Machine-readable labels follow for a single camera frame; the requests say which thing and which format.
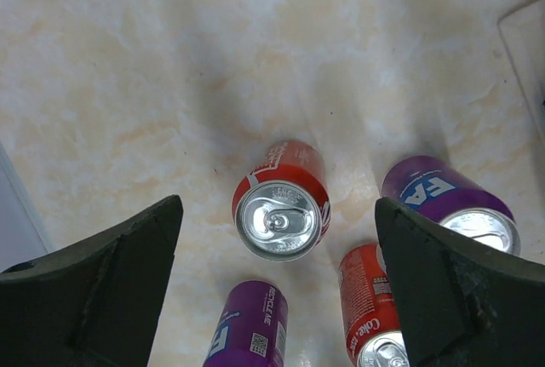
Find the soda can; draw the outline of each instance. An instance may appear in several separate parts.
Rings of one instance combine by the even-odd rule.
[[[309,252],[330,224],[324,162],[307,143],[286,140],[269,148],[232,198],[232,217],[244,244],[271,261]]]
[[[397,163],[386,175],[381,194],[482,244],[520,253],[519,233],[507,205],[437,158],[414,156]]]
[[[227,297],[203,367],[284,367],[288,304],[276,286],[238,284]]]
[[[355,367],[409,367],[392,290],[377,244],[352,249],[339,266],[342,321]]]

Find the white tray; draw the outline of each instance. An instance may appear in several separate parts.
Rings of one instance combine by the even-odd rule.
[[[509,15],[499,25],[530,114],[545,141],[545,0]]]
[[[37,211],[0,144],[0,271],[52,250]]]

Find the can lid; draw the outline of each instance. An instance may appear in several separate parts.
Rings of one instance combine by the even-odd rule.
[[[520,239],[514,222],[499,211],[472,208],[457,211],[440,223],[461,235],[512,255],[520,253]]]
[[[410,367],[401,331],[376,335],[361,348],[358,367]]]
[[[318,242],[322,220],[306,190],[288,181],[267,181],[244,195],[235,224],[254,253],[272,261],[292,261]]]

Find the purple soda can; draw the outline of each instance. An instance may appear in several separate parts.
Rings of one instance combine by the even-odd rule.
[[[284,367],[288,303],[276,286],[249,280],[227,297],[203,367]]]
[[[503,201],[429,156],[397,163],[381,194],[454,232],[512,255],[520,253],[513,214]]]

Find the fanta logo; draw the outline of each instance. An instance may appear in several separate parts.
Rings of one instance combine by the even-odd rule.
[[[371,331],[379,330],[381,327],[381,322],[378,318],[372,318],[366,322],[363,326],[358,329],[357,335],[368,335]]]
[[[447,191],[455,190],[456,187],[452,184],[440,179],[439,177],[432,177],[429,179],[422,179],[421,182],[415,186],[410,187],[403,198],[403,203],[407,205],[415,205],[420,207],[430,198],[436,198]]]
[[[215,332],[212,344],[210,344],[210,350],[208,351],[208,358],[225,349],[225,347],[227,346],[228,333],[229,326],[224,326],[220,330]]]

